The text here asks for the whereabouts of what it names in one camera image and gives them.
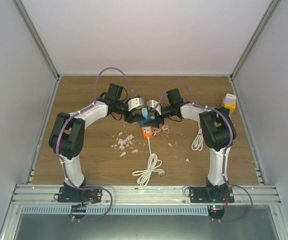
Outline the blue power socket cube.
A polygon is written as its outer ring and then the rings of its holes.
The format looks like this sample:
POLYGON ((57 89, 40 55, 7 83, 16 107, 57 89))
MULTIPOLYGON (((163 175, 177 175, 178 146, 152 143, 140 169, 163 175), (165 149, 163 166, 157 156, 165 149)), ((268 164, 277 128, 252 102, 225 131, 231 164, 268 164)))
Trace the blue power socket cube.
POLYGON ((146 118, 145 120, 141 120, 141 121, 139 121, 139 125, 140 125, 140 127, 144 127, 145 124, 146 124, 147 122, 150 122, 151 120, 152 120, 151 116, 148 115, 147 118, 146 118))

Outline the light blue charger plug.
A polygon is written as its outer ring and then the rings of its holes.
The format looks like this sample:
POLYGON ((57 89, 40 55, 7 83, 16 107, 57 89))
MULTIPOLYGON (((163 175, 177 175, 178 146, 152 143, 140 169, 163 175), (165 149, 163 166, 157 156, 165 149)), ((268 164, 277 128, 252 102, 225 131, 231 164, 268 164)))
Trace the light blue charger plug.
POLYGON ((141 114, 142 114, 142 116, 145 118, 145 119, 147 119, 148 118, 148 109, 147 108, 142 108, 141 109, 141 114))

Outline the orange power socket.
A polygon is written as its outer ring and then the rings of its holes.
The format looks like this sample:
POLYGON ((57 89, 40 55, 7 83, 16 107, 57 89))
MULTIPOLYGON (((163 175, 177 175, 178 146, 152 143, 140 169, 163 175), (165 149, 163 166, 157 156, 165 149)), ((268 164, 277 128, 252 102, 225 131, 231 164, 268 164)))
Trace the orange power socket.
POLYGON ((143 136, 145 138, 150 138, 153 136, 153 130, 151 126, 143 126, 141 127, 143 136))

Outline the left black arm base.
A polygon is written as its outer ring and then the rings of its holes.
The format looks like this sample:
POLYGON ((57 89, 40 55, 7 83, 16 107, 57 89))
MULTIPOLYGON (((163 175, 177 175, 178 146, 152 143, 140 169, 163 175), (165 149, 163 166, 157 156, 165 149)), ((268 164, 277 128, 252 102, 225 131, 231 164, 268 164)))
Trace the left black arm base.
POLYGON ((59 192, 54 194, 54 200, 60 203, 78 203, 82 205, 100 203, 101 198, 101 189, 78 190, 69 185, 60 187, 59 192))

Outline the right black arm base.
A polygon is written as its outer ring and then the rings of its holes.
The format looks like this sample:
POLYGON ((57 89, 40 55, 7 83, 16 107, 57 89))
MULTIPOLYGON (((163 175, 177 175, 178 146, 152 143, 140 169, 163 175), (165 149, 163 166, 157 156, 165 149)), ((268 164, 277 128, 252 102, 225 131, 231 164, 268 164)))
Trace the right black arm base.
POLYGON ((213 186, 189 186, 188 196, 191 203, 207 203, 207 204, 225 204, 234 203, 232 190, 229 190, 226 184, 213 186))

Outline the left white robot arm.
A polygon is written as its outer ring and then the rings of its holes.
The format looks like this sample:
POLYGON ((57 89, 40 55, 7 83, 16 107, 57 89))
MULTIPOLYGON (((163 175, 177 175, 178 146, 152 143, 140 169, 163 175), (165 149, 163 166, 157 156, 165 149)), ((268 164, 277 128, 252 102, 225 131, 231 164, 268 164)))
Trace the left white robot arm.
POLYGON ((64 183, 71 187, 69 196, 76 202, 83 201, 87 195, 87 190, 83 187, 86 179, 80 165, 85 129, 111 114, 123 116, 124 121, 130 124, 144 119, 134 113, 144 107, 144 100, 138 95, 121 100, 123 89, 122 86, 112 83, 108 91, 103 92, 90 105, 72 113, 61 112, 56 117, 49 147, 60 160, 65 176, 64 183))

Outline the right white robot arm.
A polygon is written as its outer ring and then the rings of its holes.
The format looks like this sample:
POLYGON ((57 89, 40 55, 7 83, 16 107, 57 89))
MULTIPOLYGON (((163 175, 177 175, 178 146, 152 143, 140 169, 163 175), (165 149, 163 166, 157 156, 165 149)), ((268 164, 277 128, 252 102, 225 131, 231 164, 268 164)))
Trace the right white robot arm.
POLYGON ((223 190, 229 189, 227 177, 228 155, 236 130, 230 119, 229 109, 200 106, 184 101, 179 89, 166 92, 169 105, 162 106, 159 101, 149 100, 147 106, 154 112, 152 125, 158 127, 165 118, 177 116, 181 120, 188 119, 199 124, 203 142, 209 148, 210 167, 206 178, 205 196, 212 203, 223 197, 223 190))

